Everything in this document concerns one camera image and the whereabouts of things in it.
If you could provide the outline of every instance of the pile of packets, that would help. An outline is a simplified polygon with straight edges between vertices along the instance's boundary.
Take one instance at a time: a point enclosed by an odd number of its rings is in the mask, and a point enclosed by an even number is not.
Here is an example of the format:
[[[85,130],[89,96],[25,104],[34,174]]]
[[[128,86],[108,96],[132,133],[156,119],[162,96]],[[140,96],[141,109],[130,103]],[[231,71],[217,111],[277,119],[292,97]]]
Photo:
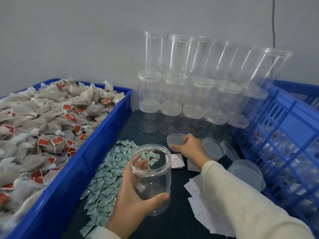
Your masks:
[[[96,226],[104,227],[112,214],[116,196],[122,184],[124,168],[130,159],[132,151],[137,147],[133,141],[116,142],[119,146],[114,146],[105,156],[99,165],[97,172],[83,193],[81,199],[87,196],[84,209],[90,221],[80,230],[84,238],[90,238]],[[160,155],[153,150],[141,152],[141,159],[147,159],[151,167],[156,163]],[[137,189],[142,191],[144,185],[138,184]]]
[[[216,205],[208,203],[201,193],[201,175],[190,179],[184,187],[191,194],[188,198],[195,218],[204,225],[210,233],[227,237],[235,237],[227,220],[218,211]]]
[[[69,78],[0,100],[0,238],[19,223],[124,93]]]

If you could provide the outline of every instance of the white sleeve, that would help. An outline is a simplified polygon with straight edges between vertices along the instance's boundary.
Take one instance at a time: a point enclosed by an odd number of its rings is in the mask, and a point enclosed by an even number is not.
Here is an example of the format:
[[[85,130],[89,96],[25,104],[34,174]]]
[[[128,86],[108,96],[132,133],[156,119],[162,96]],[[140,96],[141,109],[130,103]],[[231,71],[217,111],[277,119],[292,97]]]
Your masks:
[[[237,239],[310,239],[308,226],[215,161],[202,168],[202,193],[228,219]]]
[[[91,239],[121,239],[121,238],[118,237],[118,235],[116,235],[112,231],[104,227],[97,227],[96,229],[94,229]]]

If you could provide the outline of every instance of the white wall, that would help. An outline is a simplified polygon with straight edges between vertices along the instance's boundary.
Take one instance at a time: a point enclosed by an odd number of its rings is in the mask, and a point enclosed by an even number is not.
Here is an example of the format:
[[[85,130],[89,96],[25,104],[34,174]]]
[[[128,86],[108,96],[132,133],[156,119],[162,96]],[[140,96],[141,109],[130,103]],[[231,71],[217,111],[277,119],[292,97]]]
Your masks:
[[[195,32],[272,47],[272,0],[0,0],[0,95],[57,75],[135,90],[142,30]],[[276,0],[281,79],[319,85],[319,0]]]

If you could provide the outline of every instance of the human hand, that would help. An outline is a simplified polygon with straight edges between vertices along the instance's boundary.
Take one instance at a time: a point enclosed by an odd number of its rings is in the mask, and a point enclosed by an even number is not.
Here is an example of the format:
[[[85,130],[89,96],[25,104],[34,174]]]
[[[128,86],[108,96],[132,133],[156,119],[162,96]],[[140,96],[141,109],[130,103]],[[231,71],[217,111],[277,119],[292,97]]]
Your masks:
[[[184,138],[184,145],[170,145],[171,149],[181,152],[190,159],[198,168],[202,170],[204,164],[211,159],[204,152],[201,141],[192,134],[187,134]]]
[[[133,165],[140,169],[148,169],[147,159],[140,161],[138,159],[139,155],[133,158]],[[130,162],[128,162],[111,219],[106,225],[107,229],[122,239],[128,238],[148,213],[169,199],[168,193],[161,193],[148,200],[142,200],[135,192],[139,181],[140,178],[131,172]]]

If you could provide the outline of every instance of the blue plastic bin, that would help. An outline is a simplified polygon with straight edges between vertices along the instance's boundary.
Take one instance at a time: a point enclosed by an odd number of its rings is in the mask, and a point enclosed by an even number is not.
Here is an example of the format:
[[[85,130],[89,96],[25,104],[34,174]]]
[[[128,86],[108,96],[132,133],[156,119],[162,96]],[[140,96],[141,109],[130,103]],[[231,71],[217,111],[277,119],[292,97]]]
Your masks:
[[[44,83],[50,84],[57,80],[59,79],[51,79]],[[95,86],[104,88],[105,85],[95,84]],[[41,84],[33,87],[39,89]],[[98,165],[131,114],[132,90],[122,87],[114,89],[124,92],[125,98],[88,137],[7,238],[35,239],[61,236]]]
[[[236,140],[262,170],[265,196],[319,238],[319,87],[277,80],[265,88],[268,98]]]

